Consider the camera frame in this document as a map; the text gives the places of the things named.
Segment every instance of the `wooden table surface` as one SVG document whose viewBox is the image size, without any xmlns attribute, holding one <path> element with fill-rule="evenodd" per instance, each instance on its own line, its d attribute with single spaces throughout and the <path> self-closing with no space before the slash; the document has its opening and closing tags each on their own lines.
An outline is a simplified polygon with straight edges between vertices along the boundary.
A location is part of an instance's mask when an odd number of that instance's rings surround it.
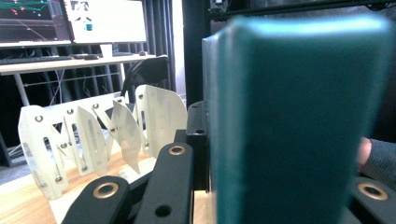
<svg viewBox="0 0 396 224">
<path fill-rule="evenodd" d="M 140 160 L 146 158 L 143 154 L 139 157 Z M 119 170 L 127 167 L 121 153 L 117 152 L 108 163 L 108 175 L 119 176 Z M 69 187 L 64 195 L 83 189 L 98 178 L 98 175 L 80 176 L 77 168 L 73 168 L 67 171 L 67 177 Z M 194 223 L 209 223 L 206 196 L 204 191 L 195 191 Z M 36 186 L 31 175 L 0 186 L 0 223 L 56 223 L 50 203 Z"/>
</svg>

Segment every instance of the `computer monitor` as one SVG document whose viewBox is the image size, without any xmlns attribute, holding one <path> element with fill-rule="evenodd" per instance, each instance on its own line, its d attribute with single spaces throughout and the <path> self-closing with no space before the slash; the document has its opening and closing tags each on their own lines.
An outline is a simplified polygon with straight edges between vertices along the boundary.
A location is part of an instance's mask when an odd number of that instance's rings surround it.
<svg viewBox="0 0 396 224">
<path fill-rule="evenodd" d="M 76 44 L 146 41 L 140 1 L 64 0 L 64 6 Z"/>
<path fill-rule="evenodd" d="M 0 48 L 70 43 L 62 0 L 0 2 Z"/>
</svg>

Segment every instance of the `teal pad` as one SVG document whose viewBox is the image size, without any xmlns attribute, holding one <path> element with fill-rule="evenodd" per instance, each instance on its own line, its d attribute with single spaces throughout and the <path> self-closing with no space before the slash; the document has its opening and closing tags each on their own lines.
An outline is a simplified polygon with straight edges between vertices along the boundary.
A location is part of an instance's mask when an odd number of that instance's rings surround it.
<svg viewBox="0 0 396 224">
<path fill-rule="evenodd" d="M 218 223 L 336 223 L 389 70 L 371 15 L 237 18 L 203 40 Z"/>
</svg>

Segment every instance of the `white desk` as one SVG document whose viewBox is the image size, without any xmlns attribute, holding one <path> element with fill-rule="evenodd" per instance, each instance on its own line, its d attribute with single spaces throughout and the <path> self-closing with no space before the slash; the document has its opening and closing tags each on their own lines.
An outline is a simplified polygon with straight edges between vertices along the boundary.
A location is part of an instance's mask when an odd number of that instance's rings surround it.
<svg viewBox="0 0 396 224">
<path fill-rule="evenodd" d="M 138 54 L 132 56 L 118 56 L 112 58 L 100 58 L 98 60 L 66 60 L 57 62 L 45 62 L 45 63 L 19 63 L 19 64 L 8 64 L 0 66 L 0 76 L 14 76 L 17 82 L 18 90 L 21 95 L 23 105 L 29 105 L 29 100 L 26 95 L 26 91 L 21 81 L 21 74 L 57 71 L 65 69 L 83 68 L 83 67 L 94 67 L 108 64 L 116 64 L 120 72 L 120 80 L 125 79 L 125 73 L 123 69 L 124 63 L 134 63 L 147 58 L 154 58 L 155 55 L 139 56 Z"/>
</svg>

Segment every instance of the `metal screw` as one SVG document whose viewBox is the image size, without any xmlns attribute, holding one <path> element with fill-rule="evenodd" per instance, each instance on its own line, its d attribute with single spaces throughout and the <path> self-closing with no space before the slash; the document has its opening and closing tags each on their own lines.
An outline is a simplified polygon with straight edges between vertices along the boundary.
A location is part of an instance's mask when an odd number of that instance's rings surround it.
<svg viewBox="0 0 396 224">
<path fill-rule="evenodd" d="M 37 121 L 37 122 L 43 121 L 43 116 L 37 116 L 37 117 L 35 117 L 35 121 Z"/>
</svg>

